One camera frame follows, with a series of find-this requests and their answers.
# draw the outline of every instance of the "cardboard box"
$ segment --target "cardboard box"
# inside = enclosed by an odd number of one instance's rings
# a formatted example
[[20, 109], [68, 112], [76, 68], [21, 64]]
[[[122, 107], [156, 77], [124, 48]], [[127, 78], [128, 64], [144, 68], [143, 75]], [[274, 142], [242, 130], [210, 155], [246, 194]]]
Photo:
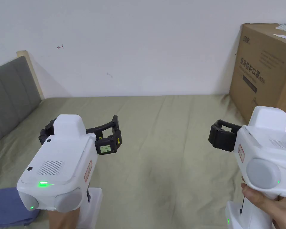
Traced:
[[286, 31], [277, 27], [243, 24], [230, 96], [247, 122], [257, 105], [286, 112], [286, 39], [275, 36]]

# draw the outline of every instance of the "white label sticker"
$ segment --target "white label sticker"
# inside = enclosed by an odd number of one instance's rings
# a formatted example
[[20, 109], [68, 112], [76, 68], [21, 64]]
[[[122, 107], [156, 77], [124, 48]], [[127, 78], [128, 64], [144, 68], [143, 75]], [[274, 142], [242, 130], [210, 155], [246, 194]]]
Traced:
[[106, 152], [111, 151], [110, 145], [100, 146], [100, 149], [101, 149], [101, 152], [102, 152], [102, 153], [106, 153]]
[[240, 159], [242, 160], [242, 162], [244, 162], [245, 152], [244, 152], [244, 150], [243, 150], [241, 144], [239, 145], [239, 150], [238, 150], [238, 152], [239, 152], [239, 155], [240, 155]]
[[87, 182], [87, 180], [88, 180], [88, 177], [89, 177], [89, 174], [91, 172], [91, 169], [92, 169], [92, 161], [90, 161], [90, 163], [88, 165], [88, 168], [86, 170], [86, 173], [84, 175], [85, 182]]

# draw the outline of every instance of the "white handheld gripper device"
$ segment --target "white handheld gripper device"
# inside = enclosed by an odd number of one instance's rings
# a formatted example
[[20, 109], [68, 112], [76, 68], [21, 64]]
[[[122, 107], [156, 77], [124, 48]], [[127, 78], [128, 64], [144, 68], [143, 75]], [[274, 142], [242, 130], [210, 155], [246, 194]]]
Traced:
[[[286, 197], [286, 113], [257, 106], [249, 125], [218, 120], [211, 126], [209, 142], [215, 148], [233, 151], [247, 185], [275, 199]], [[271, 229], [271, 217], [246, 198], [243, 205], [228, 201], [229, 229]]]
[[[112, 128], [104, 138], [102, 131]], [[118, 117], [85, 129], [79, 115], [61, 114], [39, 136], [41, 148], [17, 183], [29, 211], [69, 212], [80, 207], [77, 228], [94, 228], [102, 201], [100, 188], [89, 188], [98, 154], [116, 153], [122, 144]]]

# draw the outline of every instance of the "gray upholstered headboard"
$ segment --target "gray upholstered headboard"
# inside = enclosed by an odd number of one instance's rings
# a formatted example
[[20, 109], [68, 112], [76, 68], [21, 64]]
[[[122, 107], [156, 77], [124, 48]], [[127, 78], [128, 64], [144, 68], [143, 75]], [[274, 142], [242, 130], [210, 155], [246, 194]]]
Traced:
[[24, 56], [0, 66], [0, 139], [41, 102]]

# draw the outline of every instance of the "green bedsheet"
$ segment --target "green bedsheet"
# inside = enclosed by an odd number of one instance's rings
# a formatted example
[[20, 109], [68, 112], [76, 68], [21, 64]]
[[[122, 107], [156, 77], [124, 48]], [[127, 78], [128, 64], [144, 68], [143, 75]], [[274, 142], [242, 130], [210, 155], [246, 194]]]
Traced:
[[[244, 124], [227, 95], [46, 99], [0, 141], [0, 188], [16, 186], [59, 114], [80, 115], [86, 128], [119, 117], [123, 144], [98, 157], [90, 183], [104, 194], [96, 228], [223, 229], [226, 202], [242, 202], [233, 153], [208, 142], [217, 119]], [[48, 226], [42, 211], [28, 228]]]

